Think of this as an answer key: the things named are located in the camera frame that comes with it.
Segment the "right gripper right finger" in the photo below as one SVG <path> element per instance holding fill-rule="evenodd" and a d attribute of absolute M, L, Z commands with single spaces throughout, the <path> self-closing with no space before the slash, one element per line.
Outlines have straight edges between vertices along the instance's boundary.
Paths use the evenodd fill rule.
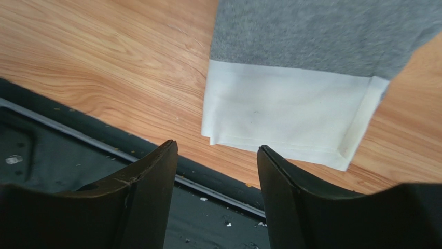
<path fill-rule="evenodd" d="M 364 195 L 263 145 L 257 166 L 271 248 L 441 248 L 441 184 Z"/>

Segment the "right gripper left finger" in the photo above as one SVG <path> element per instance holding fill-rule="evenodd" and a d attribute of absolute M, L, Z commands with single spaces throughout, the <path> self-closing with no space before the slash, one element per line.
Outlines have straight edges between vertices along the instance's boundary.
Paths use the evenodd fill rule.
<path fill-rule="evenodd" d="M 1 248 L 163 248 L 177 142 L 77 191 L 1 185 Z"/>

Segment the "grey white underwear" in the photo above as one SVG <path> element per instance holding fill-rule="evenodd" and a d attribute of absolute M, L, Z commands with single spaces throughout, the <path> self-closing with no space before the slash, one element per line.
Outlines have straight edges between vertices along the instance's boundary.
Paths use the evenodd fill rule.
<path fill-rule="evenodd" d="M 345 171 L 441 1 L 219 1 L 201 134 Z"/>

